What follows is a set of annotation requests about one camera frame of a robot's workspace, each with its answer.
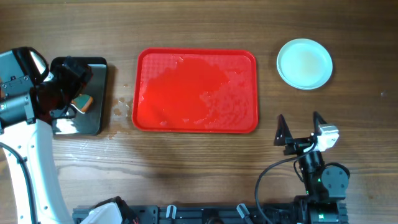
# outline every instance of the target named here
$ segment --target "white bowl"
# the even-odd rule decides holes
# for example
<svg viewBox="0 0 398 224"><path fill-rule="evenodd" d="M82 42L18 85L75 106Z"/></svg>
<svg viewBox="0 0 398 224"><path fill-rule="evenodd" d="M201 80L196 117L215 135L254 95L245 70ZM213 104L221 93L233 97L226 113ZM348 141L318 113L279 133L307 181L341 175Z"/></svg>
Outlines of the white bowl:
<svg viewBox="0 0 398 224"><path fill-rule="evenodd" d="M325 84L333 71L328 51L309 39L286 43L276 60L279 75L292 87L313 90Z"/></svg>

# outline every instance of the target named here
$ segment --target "red plastic tray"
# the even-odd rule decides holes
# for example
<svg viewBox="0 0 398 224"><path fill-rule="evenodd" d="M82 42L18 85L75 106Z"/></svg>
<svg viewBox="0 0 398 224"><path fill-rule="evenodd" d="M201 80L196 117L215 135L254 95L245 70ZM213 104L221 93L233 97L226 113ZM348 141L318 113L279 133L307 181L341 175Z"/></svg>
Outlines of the red plastic tray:
<svg viewBox="0 0 398 224"><path fill-rule="evenodd" d="M144 50L132 122L143 131L250 133L258 124L256 59L246 50Z"/></svg>

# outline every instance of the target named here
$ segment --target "black cable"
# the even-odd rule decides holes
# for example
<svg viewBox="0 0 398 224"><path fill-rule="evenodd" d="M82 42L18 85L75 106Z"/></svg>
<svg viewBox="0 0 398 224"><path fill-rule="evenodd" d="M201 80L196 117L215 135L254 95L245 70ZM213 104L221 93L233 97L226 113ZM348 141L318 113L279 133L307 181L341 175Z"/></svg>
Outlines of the black cable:
<svg viewBox="0 0 398 224"><path fill-rule="evenodd" d="M315 133L317 132L319 124L326 124L326 121L321 117L321 115L318 112L314 111L313 112L313 128L314 128Z"/></svg>
<svg viewBox="0 0 398 224"><path fill-rule="evenodd" d="M17 162L19 163L19 165L21 165L22 172L24 173L24 177L25 177L27 196L29 199L30 218L32 220L32 224L36 224L37 217L36 217L35 198L34 198L34 193L33 193L32 182L30 181L29 170L26 166L26 160L17 151L15 151L13 148L9 147L8 145L4 144L3 142L0 142L0 146L3 149L7 149L12 155L14 155L17 158Z"/></svg>
<svg viewBox="0 0 398 224"><path fill-rule="evenodd" d="M284 159L281 160L279 162L276 162L272 165L270 165L269 167L267 167L264 171L262 171L262 173L260 174L259 178L257 179L257 183L256 183L256 187L254 189L254 198L256 199L256 205L257 205L257 209L260 212L260 215L262 216L263 219L265 219L266 222L268 222L268 224L272 224L272 222L268 219L268 217L266 216L266 214L264 214L264 212L262 211L262 208L260 206L260 201L259 201L259 185L261 182L261 178L272 168L274 168L277 165L281 165L285 162L290 162L290 161L294 161L294 160L298 160L301 159L303 157L305 157L306 155L308 155L310 152L312 152L315 149L315 146L317 145L316 140L314 140L313 146L311 147L311 149L309 151L307 151L306 153L302 154L301 156L296 156L296 157L292 157L292 158L288 158L288 159Z"/></svg>
<svg viewBox="0 0 398 224"><path fill-rule="evenodd" d="M349 170L347 169L347 167L341 165L341 164L338 163L338 162L329 162L328 164L325 164L325 167L328 167L328 166L335 166L335 167L341 168L342 170L344 170L344 172L346 172L348 178L349 178L350 175L351 175L350 172L349 172Z"/></svg>
<svg viewBox="0 0 398 224"><path fill-rule="evenodd" d="M304 183L303 177L301 177L301 175L300 175L299 172L297 171L296 162L297 162L297 160L294 161L294 163L293 163L294 172L296 172L297 177L300 179L300 181Z"/></svg>
<svg viewBox="0 0 398 224"><path fill-rule="evenodd" d="M276 211L276 212L289 212L289 213L290 213L290 210L289 210L289 209L274 208L274 207L272 207L272 206L264 206L263 209L264 209L264 210L274 210L274 211Z"/></svg>

